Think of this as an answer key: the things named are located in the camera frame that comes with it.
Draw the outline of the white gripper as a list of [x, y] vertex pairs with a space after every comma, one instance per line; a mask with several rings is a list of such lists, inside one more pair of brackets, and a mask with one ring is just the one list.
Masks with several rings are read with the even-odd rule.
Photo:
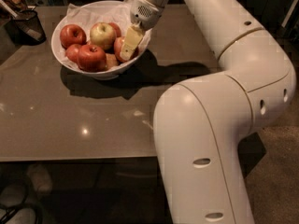
[[157, 24], [163, 11], [162, 7], [157, 7], [148, 0], [133, 0], [130, 8], [132, 25], [127, 29], [121, 45], [120, 56], [122, 59], [127, 62], [132, 58], [145, 35], [145, 31], [148, 31]]

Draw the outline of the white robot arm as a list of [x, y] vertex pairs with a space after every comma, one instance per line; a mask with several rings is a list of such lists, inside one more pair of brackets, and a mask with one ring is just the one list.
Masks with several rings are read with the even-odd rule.
[[[221, 68], [159, 99], [154, 142], [174, 224], [254, 224], [238, 144], [277, 119], [295, 94], [292, 62], [236, 0], [184, 0]], [[121, 55], [154, 27], [168, 0], [134, 0]]]

